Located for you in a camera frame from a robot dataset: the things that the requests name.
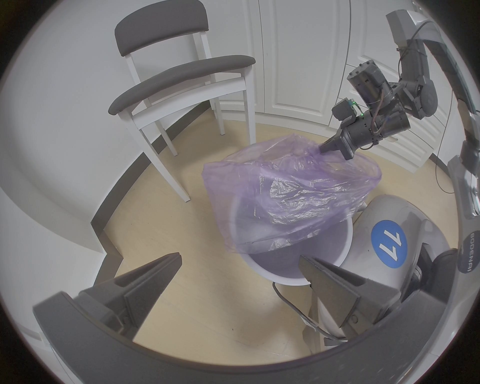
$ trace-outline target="blue circle sticker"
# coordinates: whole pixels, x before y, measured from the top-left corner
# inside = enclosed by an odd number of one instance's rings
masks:
[[[407,237],[395,221],[379,221],[372,229],[373,250],[387,267],[399,268],[407,259]]]

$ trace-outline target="chair seat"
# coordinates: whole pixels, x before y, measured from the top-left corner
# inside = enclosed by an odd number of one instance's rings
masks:
[[[118,96],[108,109],[110,115],[116,115],[133,104],[153,96],[157,92],[180,84],[186,80],[193,80],[217,72],[233,71],[255,64],[251,56],[231,55],[213,57],[177,65],[150,77]]]

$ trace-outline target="white wooden chair frame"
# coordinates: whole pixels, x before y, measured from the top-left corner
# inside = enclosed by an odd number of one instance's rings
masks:
[[[199,36],[198,41],[200,43],[197,45],[197,53],[199,58],[201,59],[202,56],[206,59],[211,58],[212,55],[210,53],[206,32],[198,32],[193,35]],[[131,54],[125,55],[125,58],[127,60],[128,68],[130,69],[133,80],[136,84],[139,84],[140,78],[136,71]],[[159,121],[161,118],[181,109],[199,104],[205,100],[210,100],[212,107],[215,106],[216,120],[218,122],[220,134],[223,135],[225,134],[225,129],[223,125],[219,97],[238,91],[243,91],[247,135],[249,143],[255,143],[255,88],[252,66],[229,72],[239,73],[241,76],[217,82],[215,79],[215,74],[212,74],[202,78],[184,81],[183,83],[164,89],[157,93],[156,95],[163,99],[157,103],[151,104],[148,98],[143,100],[142,103],[144,103],[145,109],[134,115],[132,112],[140,103],[136,103],[118,113],[118,116],[125,123],[128,131],[143,152],[150,159],[154,167],[186,202],[190,200],[190,196],[165,168],[156,150],[152,147],[142,129],[154,122],[158,127],[160,134],[170,148],[170,151],[174,156],[176,156],[177,151],[175,150],[172,141],[168,137],[167,132],[163,129]],[[190,88],[196,85],[199,87],[184,91],[185,88]]]

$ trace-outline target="translucent purple bag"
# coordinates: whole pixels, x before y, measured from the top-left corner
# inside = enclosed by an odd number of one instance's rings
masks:
[[[202,177],[227,250],[253,254],[351,217],[382,173],[365,156],[322,155],[317,143],[293,134],[205,164]]]

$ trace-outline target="black oval logo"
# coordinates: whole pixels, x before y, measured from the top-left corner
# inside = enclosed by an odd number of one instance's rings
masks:
[[[463,240],[462,249],[458,255],[457,268],[461,273],[473,271],[480,262],[480,231],[470,233]]]

